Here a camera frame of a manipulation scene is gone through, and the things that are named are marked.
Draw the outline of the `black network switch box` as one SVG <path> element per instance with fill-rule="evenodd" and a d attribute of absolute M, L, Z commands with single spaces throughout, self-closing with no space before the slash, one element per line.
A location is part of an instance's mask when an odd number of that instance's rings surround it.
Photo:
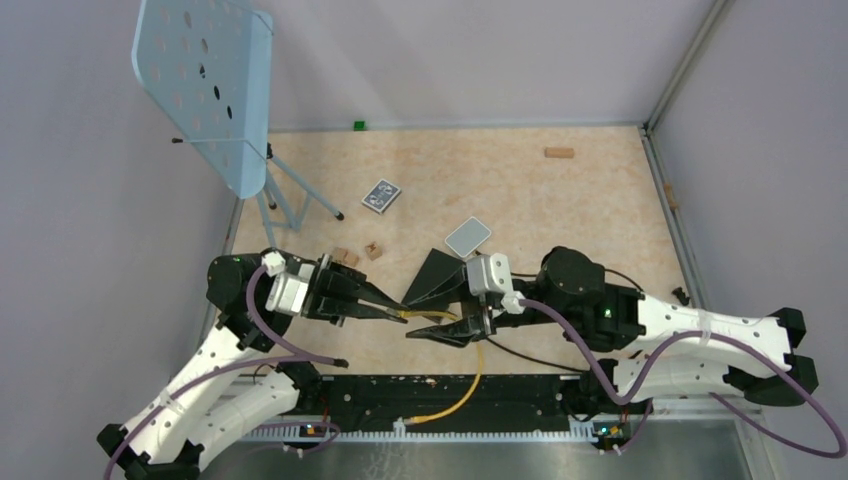
<path fill-rule="evenodd" d="M 411 310 L 443 310 L 468 293 L 465 262 L 431 249 L 401 303 Z"/>

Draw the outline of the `grey card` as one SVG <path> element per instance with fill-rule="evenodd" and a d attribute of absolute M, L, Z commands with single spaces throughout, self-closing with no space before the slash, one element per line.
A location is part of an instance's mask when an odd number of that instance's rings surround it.
<path fill-rule="evenodd" d="M 475 216 L 470 216 L 445 238 L 444 243 L 458 257 L 467 258 L 486 242 L 491 234 L 488 226 Z"/>

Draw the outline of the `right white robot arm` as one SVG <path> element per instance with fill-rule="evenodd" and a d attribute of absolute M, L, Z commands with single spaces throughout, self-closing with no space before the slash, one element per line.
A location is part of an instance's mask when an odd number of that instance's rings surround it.
<path fill-rule="evenodd" d="M 582 388 L 600 412 L 625 400 L 707 394 L 798 406 L 818 387 L 814 361 L 797 353 L 806 326 L 796 309 L 757 318 L 673 304 L 609 283 L 603 265 L 563 246 L 531 278 L 508 266 L 502 254 L 461 260 L 432 250 L 403 303 L 436 311 L 458 304 L 461 317 L 413 337 L 462 348 L 503 329 L 556 324 L 587 354 Z"/>

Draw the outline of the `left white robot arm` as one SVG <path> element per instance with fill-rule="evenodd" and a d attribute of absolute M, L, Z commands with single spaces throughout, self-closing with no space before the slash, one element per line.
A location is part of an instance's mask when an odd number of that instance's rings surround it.
<path fill-rule="evenodd" d="M 263 421 L 314 410 L 321 388 L 298 374 L 349 363 L 286 340 L 294 318 L 403 323 L 408 309 L 328 254 L 309 260 L 277 248 L 215 258 L 206 297 L 219 319 L 190 360 L 142 411 L 98 434 L 104 478 L 121 469 L 127 479 L 196 479 Z"/>

